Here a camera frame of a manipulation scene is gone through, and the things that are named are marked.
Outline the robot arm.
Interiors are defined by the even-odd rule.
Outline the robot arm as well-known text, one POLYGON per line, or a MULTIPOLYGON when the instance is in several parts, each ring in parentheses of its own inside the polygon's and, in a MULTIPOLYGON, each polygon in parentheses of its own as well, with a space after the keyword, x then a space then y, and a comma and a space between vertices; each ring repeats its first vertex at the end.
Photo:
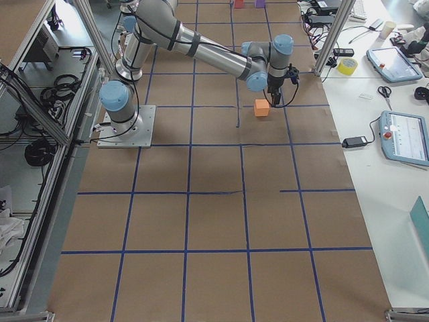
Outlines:
POLYGON ((245 81, 253 92, 264 92, 270 107, 281 108, 280 89, 286 79, 299 84, 299 71, 290 64, 294 40, 280 34, 270 42, 244 42, 235 52, 199 32, 184 27, 176 18, 177 1, 122 1, 133 33, 115 70, 122 81, 134 83, 142 76, 141 67, 151 48, 159 46, 201 60, 245 81))
POLYGON ((120 1, 120 11, 123 17, 123 31, 120 33, 117 41, 118 46, 127 46, 132 39, 136 39, 137 43, 154 45, 154 43, 146 38, 139 30, 135 31, 137 20, 134 16, 139 0, 120 1))

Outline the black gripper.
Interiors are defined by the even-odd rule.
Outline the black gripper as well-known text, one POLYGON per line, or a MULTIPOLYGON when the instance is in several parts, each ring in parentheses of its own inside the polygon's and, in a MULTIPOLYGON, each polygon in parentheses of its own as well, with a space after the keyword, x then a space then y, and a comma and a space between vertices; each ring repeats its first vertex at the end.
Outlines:
POLYGON ((280 105, 282 95, 280 94, 280 87, 284 84, 286 79, 289 79, 293 85, 299 83, 300 71, 290 63, 283 69, 269 67, 267 78, 267 97, 272 101, 272 106, 277 107, 280 105))

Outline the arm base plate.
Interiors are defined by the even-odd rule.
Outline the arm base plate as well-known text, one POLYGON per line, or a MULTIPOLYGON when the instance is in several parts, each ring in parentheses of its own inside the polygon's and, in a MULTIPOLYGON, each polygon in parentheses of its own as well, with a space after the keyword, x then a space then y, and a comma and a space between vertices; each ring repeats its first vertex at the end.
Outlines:
POLYGON ((156 118, 155 105, 140 105, 133 119, 126 123, 111 121, 105 112, 104 122, 109 123, 100 130, 99 148, 150 148, 156 118))

